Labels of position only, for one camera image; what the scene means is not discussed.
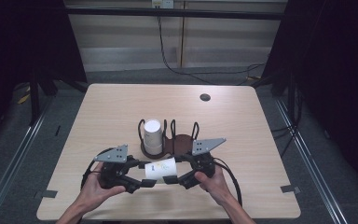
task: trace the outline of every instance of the hand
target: hand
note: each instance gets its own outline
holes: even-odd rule
[[[202,172],[196,172],[194,176],[199,180],[200,187],[209,192],[217,204],[226,210],[233,224],[255,224],[234,196],[232,196],[220,166],[215,165],[212,178],[209,178]]]
[[[84,214],[99,207],[106,199],[126,191],[123,186],[103,189],[99,178],[103,163],[99,162],[94,171],[87,177],[83,189],[76,200],[66,209],[57,223],[77,223]]]
[[[209,178],[203,172],[196,172],[194,176],[199,180],[200,187],[209,192],[217,204],[222,205],[222,203],[227,200],[227,197],[231,196],[231,192],[228,189],[223,175],[223,170],[220,166],[215,165],[212,178]]]

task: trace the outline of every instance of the electrical cable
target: electrical cable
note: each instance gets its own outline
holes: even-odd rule
[[[287,127],[284,127],[284,128],[280,128],[280,129],[273,129],[271,130],[272,133],[276,133],[276,132],[280,132],[280,131],[286,131],[288,129],[290,129],[292,126],[287,126]]]
[[[164,65],[173,73],[177,74],[177,75],[183,75],[183,76],[190,76],[193,77],[199,81],[211,84],[211,85],[219,85],[217,83],[213,83],[211,81],[202,79],[200,77],[196,77],[195,75],[211,75],[211,74],[221,74],[221,75],[234,75],[234,74],[241,74],[241,73],[247,73],[247,77],[245,78],[244,81],[235,84],[235,86],[240,86],[243,83],[245,83],[248,78],[250,77],[250,71],[255,70],[256,68],[258,68],[259,66],[265,65],[266,63],[254,63],[254,64],[250,64],[247,66],[247,68],[245,70],[241,70],[241,71],[237,71],[237,72],[195,72],[195,73],[185,73],[185,72],[179,72],[179,71],[175,71],[173,70],[167,62],[167,59],[165,57],[165,50],[164,50],[164,43],[162,41],[162,25],[161,25],[161,17],[158,17],[158,31],[159,31],[159,42],[160,42],[160,51],[161,51],[161,56],[162,56],[162,61],[164,62]]]
[[[289,139],[289,142],[286,144],[285,148],[283,149],[283,151],[281,153],[281,158],[285,154],[287,148],[289,148],[290,143],[292,143],[293,139],[296,137],[296,134],[298,131],[298,124],[301,121],[303,102],[304,102],[304,96],[301,94],[301,92],[297,88],[296,89],[297,117],[295,118],[295,120],[293,120],[293,125],[290,127],[290,129],[291,129],[290,132],[291,132],[292,137]]]
[[[282,137],[286,136],[289,132],[290,132],[290,130],[289,130],[289,129],[286,129],[283,133],[274,136],[274,140],[277,140],[277,139],[279,139],[279,138],[282,138]]]
[[[222,167],[223,169],[225,169],[228,174],[230,175],[231,177],[231,180],[232,180],[232,183],[234,184],[234,187],[235,187],[235,190],[237,191],[237,200],[238,200],[238,203],[241,205],[242,207],[242,195],[241,195],[241,188],[240,188],[240,184],[238,183],[238,180],[235,178],[234,174],[232,173],[231,169],[229,169],[228,165],[223,162],[222,160],[218,159],[218,158],[213,158],[214,160],[218,160],[218,161],[221,161],[223,164],[215,161],[214,164]]]
[[[101,155],[104,152],[109,151],[110,149],[111,148],[107,148],[104,151],[98,153],[98,155]],[[91,167],[94,164],[94,162],[95,162],[94,160],[91,161],[91,163],[89,164],[89,167],[87,168],[86,172],[83,174],[83,178],[82,178],[81,183],[80,183],[80,190],[82,190],[84,184],[86,184],[86,180],[89,177],[89,174],[91,174],[91,173],[100,173],[99,171],[91,171]],[[83,216],[78,220],[78,222],[76,224],[80,224],[82,220],[83,220]]]

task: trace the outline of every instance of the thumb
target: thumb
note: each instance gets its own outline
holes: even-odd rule
[[[196,177],[196,179],[201,182],[201,183],[204,183],[205,181],[208,181],[208,176],[203,173],[203,172],[200,172],[200,171],[197,171],[195,174],[194,174],[194,177]]]
[[[106,190],[106,194],[111,197],[117,194],[120,194],[122,192],[126,191],[126,188],[124,188],[124,186],[115,186],[111,189],[107,189]]]

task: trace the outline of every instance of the metal frame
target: metal frame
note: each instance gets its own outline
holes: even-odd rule
[[[284,102],[282,100],[277,100],[276,103],[286,126],[293,127],[293,123],[288,115],[288,111]],[[313,183],[315,183],[316,188],[321,194],[322,200],[324,201],[324,205],[326,206],[327,211],[329,212],[334,223],[347,224],[348,221],[344,217],[344,214],[341,210],[341,207],[339,206],[336,197],[325,182],[318,165],[312,158],[312,154],[310,153],[310,150],[308,149],[303,137],[301,136],[301,133],[299,132],[299,130],[295,131],[293,128],[290,128],[290,134],[292,135],[293,140],[295,140],[298,152],[301,155],[301,158],[303,159],[308,171],[310,172],[310,176],[312,177]]]
[[[33,143],[37,133],[39,132],[40,127],[42,126],[46,112],[48,111],[48,108],[51,105],[52,100],[53,97],[50,96],[39,118],[34,121],[34,125],[28,128],[28,131],[25,134],[24,138],[22,139],[22,142],[20,143],[16,151],[16,154],[14,155],[13,159],[11,160],[4,175],[0,180],[0,206],[4,201],[5,197],[7,196],[11,183],[13,182],[16,173],[20,170],[22,162],[25,160],[28,150],[31,147],[31,144]]]
[[[280,21],[283,13],[215,11],[167,8],[120,8],[120,7],[18,7],[21,13],[66,13],[72,15],[106,16],[151,16],[151,17],[191,17],[243,20]]]

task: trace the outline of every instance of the white cylinder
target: white cylinder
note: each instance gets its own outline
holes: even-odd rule
[[[146,179],[161,180],[163,176],[177,175],[175,158],[145,165]]]
[[[157,119],[149,119],[145,122],[144,127],[145,127],[145,139],[144,139],[145,147],[161,146],[162,131],[161,131],[161,124],[159,123],[159,121]]]
[[[150,155],[158,155],[159,153],[162,152],[162,144],[157,147],[150,147],[144,143],[144,146],[146,152],[149,153]]]

